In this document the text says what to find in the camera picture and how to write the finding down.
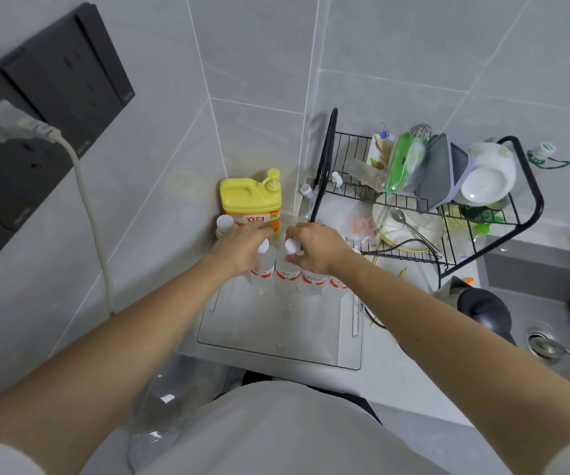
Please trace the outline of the person's left hand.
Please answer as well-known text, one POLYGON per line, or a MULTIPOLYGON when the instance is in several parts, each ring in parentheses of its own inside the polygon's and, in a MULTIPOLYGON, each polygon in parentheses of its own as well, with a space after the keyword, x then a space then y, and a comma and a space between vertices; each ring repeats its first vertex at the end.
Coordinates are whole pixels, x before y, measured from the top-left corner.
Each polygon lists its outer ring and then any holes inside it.
POLYGON ((227 280, 258 268, 256 253, 250 253, 248 224, 233 226, 218 239, 208 254, 227 280))

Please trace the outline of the person's right hand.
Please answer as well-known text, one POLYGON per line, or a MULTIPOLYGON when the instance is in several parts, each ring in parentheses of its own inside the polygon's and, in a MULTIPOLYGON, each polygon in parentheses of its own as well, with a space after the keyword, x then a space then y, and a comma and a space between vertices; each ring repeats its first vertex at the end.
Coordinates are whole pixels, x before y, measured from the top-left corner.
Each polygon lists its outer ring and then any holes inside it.
POLYGON ((356 253, 335 229, 328 225, 320 223, 316 224, 321 226, 321 265, 298 266, 303 270, 309 270, 330 276, 338 276, 345 270, 348 263, 351 263, 355 259, 356 253))

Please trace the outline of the person's left forearm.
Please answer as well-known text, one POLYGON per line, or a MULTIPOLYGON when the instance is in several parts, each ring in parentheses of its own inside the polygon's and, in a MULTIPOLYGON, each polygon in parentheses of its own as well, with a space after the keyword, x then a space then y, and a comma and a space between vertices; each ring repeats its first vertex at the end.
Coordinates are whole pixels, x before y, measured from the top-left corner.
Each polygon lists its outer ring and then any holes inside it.
POLYGON ((0 395, 0 442, 46 472, 75 473, 121 422, 193 318, 248 264, 203 256, 0 395))

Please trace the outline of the person's right forearm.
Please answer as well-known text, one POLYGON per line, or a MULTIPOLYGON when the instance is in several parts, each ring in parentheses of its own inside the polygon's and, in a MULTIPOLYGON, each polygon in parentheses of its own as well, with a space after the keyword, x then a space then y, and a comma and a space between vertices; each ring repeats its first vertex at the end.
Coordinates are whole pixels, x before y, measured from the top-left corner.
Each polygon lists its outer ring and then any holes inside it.
POLYGON ((329 260, 513 473, 539 474, 570 445, 568 380, 351 249, 329 260))

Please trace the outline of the clear plastic drain tray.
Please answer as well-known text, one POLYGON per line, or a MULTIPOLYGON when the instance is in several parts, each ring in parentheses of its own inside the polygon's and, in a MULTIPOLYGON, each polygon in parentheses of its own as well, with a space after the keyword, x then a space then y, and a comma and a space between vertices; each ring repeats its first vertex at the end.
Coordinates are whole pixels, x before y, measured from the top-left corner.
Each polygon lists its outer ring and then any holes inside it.
POLYGON ((297 288, 261 288, 236 277, 204 309, 198 343, 281 359, 359 370, 363 334, 360 303, 306 297, 297 288))

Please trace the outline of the metal spoon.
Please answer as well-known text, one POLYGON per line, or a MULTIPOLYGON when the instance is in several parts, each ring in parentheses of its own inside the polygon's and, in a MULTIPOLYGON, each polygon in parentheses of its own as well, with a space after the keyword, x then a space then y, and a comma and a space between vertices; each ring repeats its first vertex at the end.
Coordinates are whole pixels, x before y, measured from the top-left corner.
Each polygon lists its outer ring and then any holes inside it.
POLYGON ((408 229, 413 235, 415 235, 416 238, 419 239, 428 249, 430 249, 431 251, 433 251, 435 253, 440 253, 439 248, 437 248, 435 245, 433 245, 418 230, 416 230, 416 228, 414 228, 411 224, 409 224, 407 222, 405 214, 402 212, 402 210, 395 208, 395 207, 391 207, 389 209, 389 214, 391 215, 393 220, 395 220, 398 223, 401 223, 406 229, 408 229))

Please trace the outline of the clipped food packet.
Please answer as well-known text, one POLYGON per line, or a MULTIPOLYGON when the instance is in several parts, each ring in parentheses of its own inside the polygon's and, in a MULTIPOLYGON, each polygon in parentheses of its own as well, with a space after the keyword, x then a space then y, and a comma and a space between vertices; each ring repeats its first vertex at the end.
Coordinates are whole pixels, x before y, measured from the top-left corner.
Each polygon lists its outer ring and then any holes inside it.
POLYGON ((396 137, 386 128, 384 122, 381 123, 371 138, 365 162, 377 170, 388 170, 395 144, 396 137))

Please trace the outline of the green plastic packet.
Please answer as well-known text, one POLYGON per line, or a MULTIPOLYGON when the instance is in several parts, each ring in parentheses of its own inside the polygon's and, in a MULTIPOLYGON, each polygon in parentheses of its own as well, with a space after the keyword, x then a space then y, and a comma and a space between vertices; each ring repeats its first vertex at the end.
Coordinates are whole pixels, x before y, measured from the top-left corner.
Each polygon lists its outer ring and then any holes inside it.
POLYGON ((416 182, 426 153, 427 138, 405 132, 395 141, 388 167, 385 192, 409 189, 416 182))

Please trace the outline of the small grey cutting board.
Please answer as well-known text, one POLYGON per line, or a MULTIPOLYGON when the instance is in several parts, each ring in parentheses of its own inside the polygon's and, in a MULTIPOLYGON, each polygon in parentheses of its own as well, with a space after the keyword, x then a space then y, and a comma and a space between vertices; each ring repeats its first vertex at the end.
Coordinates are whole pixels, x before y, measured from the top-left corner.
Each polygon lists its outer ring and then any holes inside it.
POLYGON ((460 192, 463 183, 466 181, 474 167, 474 160, 455 143, 450 143, 452 155, 452 169, 454 176, 454 195, 460 192))

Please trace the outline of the green plastic utensil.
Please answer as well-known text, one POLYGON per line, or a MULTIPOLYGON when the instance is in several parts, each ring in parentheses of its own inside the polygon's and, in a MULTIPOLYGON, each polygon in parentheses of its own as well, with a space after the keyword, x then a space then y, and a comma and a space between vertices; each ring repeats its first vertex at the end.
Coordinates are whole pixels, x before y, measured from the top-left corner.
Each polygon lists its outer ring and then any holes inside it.
POLYGON ((507 207, 504 200, 488 206, 469 206, 458 204, 460 215, 469 222, 474 238, 486 236, 493 224, 505 223, 503 211, 507 207))

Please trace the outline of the white bowl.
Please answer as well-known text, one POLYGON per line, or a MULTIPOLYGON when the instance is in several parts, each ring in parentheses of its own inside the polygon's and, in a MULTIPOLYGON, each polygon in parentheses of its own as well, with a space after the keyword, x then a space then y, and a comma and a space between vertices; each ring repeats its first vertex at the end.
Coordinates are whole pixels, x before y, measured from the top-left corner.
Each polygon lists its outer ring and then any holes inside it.
POLYGON ((503 199, 516 182, 516 160, 510 149, 494 142, 472 143, 466 153, 473 167, 454 201, 460 205, 488 206, 503 199))

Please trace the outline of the clear plastic bag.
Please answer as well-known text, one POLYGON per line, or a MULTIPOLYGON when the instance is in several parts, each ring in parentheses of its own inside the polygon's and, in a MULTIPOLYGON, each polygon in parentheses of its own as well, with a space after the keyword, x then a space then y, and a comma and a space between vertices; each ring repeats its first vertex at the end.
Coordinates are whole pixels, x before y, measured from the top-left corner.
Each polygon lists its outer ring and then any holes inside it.
POLYGON ((170 450, 202 406, 238 387, 245 369, 172 353, 135 400, 123 429, 135 474, 170 450))

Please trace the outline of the grey sink basin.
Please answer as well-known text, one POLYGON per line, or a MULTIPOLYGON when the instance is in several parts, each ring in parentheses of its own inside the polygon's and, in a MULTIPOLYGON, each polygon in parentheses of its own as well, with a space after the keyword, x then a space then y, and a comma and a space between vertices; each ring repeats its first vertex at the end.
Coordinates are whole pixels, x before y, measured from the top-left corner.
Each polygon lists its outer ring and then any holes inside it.
MULTIPOLYGON (((511 335, 530 353, 526 336, 540 331, 570 351, 570 251, 520 240, 482 256, 481 286, 497 295, 511 312, 511 335)), ((545 366, 570 381, 570 356, 545 366)))

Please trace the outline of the metal sink drain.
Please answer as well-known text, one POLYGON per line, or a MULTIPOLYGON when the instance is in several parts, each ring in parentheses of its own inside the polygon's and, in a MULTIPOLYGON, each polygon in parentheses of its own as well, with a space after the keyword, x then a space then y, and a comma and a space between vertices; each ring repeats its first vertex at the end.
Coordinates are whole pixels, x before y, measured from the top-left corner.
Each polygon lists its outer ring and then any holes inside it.
POLYGON ((547 365, 554 365, 566 354, 558 341, 540 331, 531 331, 526 336, 528 350, 547 365))

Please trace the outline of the white green wall hook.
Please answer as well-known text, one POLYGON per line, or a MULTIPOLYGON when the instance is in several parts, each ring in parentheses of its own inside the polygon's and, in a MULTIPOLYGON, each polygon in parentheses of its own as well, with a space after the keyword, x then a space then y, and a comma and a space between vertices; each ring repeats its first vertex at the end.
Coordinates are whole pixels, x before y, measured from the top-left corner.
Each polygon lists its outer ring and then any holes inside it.
POLYGON ((556 147, 550 142, 542 142, 534 149, 527 151, 526 157, 530 165, 541 170, 560 170, 570 167, 570 161, 554 157, 556 147))

